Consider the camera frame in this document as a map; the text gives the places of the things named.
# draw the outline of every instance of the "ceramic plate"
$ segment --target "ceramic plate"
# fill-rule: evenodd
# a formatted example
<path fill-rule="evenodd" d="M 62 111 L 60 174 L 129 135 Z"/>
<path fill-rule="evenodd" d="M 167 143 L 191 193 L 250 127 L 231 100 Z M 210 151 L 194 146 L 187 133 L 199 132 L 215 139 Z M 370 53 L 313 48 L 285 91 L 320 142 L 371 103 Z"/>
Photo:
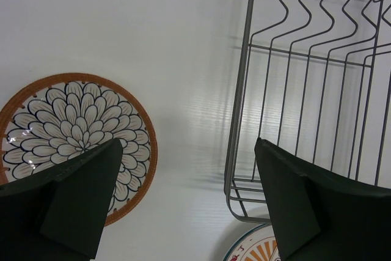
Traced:
<path fill-rule="evenodd" d="M 271 226 L 262 224 L 243 235 L 224 261 L 281 261 Z"/>
<path fill-rule="evenodd" d="M 60 164 L 112 138 L 123 147 L 106 225 L 142 199 L 155 174 L 157 145 L 141 104 L 99 76 L 49 76 L 19 91 L 0 113 L 0 184 Z"/>

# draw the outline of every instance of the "floral pattern plate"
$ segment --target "floral pattern plate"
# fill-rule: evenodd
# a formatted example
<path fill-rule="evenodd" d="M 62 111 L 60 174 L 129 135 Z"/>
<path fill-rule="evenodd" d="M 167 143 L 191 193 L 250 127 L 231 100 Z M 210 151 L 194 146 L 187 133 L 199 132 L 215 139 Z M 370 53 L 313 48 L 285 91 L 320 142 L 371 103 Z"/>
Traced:
<path fill-rule="evenodd" d="M 106 225 L 138 204 L 155 174 L 157 144 L 147 113 L 124 88 L 99 76 L 65 73 L 28 85 L 0 112 L 0 130 L 0 184 L 119 138 L 122 164 Z"/>
<path fill-rule="evenodd" d="M 262 224 L 245 233 L 223 261 L 281 261 L 273 228 Z"/>

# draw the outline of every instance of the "white surface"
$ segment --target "white surface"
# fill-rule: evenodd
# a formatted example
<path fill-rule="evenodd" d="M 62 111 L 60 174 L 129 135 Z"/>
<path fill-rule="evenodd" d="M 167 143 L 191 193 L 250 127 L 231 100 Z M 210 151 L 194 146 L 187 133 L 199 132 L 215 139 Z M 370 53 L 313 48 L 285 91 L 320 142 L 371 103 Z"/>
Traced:
<path fill-rule="evenodd" d="M 155 179 L 129 215 L 105 228 L 98 261 L 221 260 L 252 226 L 232 233 L 238 224 L 222 192 L 238 68 L 229 35 L 242 4 L 0 0 L 1 106 L 36 79 L 85 72 L 129 90 L 155 126 Z"/>

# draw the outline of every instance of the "gray wire dish rack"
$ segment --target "gray wire dish rack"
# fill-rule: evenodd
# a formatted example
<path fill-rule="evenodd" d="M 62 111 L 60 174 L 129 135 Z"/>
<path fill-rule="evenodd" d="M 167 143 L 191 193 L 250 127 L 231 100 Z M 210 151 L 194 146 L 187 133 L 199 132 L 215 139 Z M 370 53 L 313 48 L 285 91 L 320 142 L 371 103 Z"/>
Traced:
<path fill-rule="evenodd" d="M 248 0 L 224 192 L 269 224 L 254 145 L 391 188 L 391 0 Z"/>

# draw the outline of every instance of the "plate with sunburst pattern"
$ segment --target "plate with sunburst pattern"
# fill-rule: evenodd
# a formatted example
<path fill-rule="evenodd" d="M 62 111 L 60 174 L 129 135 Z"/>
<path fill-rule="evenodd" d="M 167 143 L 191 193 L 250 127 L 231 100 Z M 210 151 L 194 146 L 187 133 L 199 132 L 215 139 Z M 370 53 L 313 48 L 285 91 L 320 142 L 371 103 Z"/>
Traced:
<path fill-rule="evenodd" d="M 273 228 L 262 224 L 245 233 L 223 261 L 281 261 Z"/>

